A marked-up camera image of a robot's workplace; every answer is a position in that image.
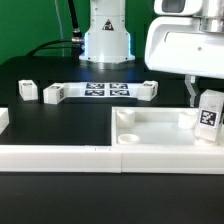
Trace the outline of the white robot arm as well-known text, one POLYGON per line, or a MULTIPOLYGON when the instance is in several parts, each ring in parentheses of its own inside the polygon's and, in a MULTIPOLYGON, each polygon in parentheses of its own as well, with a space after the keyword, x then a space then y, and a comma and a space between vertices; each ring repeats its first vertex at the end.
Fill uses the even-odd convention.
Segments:
MULTIPOLYGON (((144 61, 151 70, 224 79, 224 0, 155 0, 144 61)), ((135 60, 125 28, 125 0, 90 0, 82 63, 115 69, 135 60)))

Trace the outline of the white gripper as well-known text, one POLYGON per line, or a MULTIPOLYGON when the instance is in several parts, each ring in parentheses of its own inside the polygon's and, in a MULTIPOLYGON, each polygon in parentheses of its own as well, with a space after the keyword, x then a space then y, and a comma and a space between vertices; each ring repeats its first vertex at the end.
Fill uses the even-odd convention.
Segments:
POLYGON ((186 75, 192 108, 199 100, 196 76, 224 79, 224 34, 199 28, 198 18, 156 18, 148 30, 144 56, 150 70, 186 75))

